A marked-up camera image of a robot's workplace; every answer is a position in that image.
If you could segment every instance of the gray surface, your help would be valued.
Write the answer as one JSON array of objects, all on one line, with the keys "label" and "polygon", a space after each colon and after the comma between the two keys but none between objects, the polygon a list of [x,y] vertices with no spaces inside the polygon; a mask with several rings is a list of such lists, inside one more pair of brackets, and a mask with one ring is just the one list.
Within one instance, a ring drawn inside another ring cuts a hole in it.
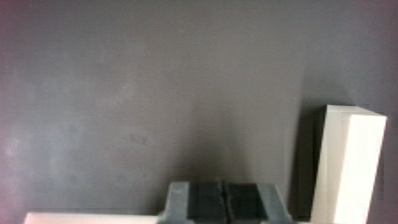
[{"label": "gray surface", "polygon": [[184,222],[189,218],[189,198],[191,198],[191,183],[173,182],[168,194],[168,203],[162,219],[173,222]]},{"label": "gray surface", "polygon": [[264,222],[264,224],[267,224],[267,223],[294,224],[287,206],[281,201],[281,196],[280,196],[276,185],[258,184],[258,191],[260,191],[262,201],[264,201],[264,205],[265,205],[265,211],[267,211],[267,215],[269,215],[269,221]]},{"label": "gray surface", "polygon": [[173,180],[312,211],[313,110],[390,116],[370,223],[398,219],[397,1],[0,2],[0,223],[153,213]]}]

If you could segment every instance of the white foam block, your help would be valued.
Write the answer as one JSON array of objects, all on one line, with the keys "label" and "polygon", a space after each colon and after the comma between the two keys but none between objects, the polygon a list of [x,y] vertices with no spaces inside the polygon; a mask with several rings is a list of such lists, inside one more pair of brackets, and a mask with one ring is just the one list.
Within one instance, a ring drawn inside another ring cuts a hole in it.
[{"label": "white foam block", "polygon": [[312,223],[365,224],[388,117],[328,106]]},{"label": "white foam block", "polygon": [[29,213],[26,224],[157,224],[157,216]]}]

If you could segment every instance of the white board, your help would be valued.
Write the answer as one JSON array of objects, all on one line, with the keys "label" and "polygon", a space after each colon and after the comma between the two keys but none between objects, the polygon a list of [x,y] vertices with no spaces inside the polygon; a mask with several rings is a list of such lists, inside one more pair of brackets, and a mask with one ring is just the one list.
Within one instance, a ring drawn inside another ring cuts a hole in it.
[{"label": "white board", "polygon": [[26,224],[157,224],[157,216],[29,213]]},{"label": "white board", "polygon": [[312,223],[365,224],[388,117],[328,106]]}]

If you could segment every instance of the gray wall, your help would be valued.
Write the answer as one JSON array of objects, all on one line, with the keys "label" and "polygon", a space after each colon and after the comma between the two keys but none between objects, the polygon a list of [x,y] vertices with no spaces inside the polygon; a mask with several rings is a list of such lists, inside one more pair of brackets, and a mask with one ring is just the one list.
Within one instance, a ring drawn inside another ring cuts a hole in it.
[{"label": "gray wall", "polygon": [[370,223],[393,223],[397,6],[4,0],[0,223],[155,214],[169,182],[217,178],[276,183],[306,219],[326,104],[392,118]]}]

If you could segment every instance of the white panel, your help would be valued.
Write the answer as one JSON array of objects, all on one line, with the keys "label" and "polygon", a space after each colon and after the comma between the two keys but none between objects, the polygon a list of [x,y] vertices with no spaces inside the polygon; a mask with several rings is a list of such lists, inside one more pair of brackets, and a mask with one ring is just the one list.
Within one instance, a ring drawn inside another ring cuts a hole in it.
[{"label": "white panel", "polygon": [[328,106],[315,224],[367,223],[386,119],[360,107]]},{"label": "white panel", "polygon": [[157,224],[157,216],[29,213],[26,224]]}]

